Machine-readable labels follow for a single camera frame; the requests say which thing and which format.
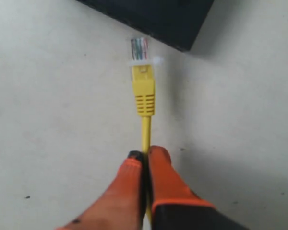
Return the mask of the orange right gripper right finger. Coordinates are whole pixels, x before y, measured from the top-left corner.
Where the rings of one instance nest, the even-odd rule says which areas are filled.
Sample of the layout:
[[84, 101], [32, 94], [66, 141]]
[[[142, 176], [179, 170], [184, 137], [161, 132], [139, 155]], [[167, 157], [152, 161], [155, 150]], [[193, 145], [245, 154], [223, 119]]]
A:
[[152, 146], [148, 154], [151, 180], [152, 229], [244, 230], [245, 226], [201, 199], [172, 167], [168, 151]]

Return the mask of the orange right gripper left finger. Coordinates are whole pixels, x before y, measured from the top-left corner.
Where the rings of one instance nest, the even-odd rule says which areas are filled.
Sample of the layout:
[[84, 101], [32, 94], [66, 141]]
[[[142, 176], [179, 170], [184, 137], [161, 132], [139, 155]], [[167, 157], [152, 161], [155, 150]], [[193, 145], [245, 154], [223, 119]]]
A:
[[140, 151], [130, 151], [101, 197], [59, 229], [140, 230], [144, 217], [143, 162]]

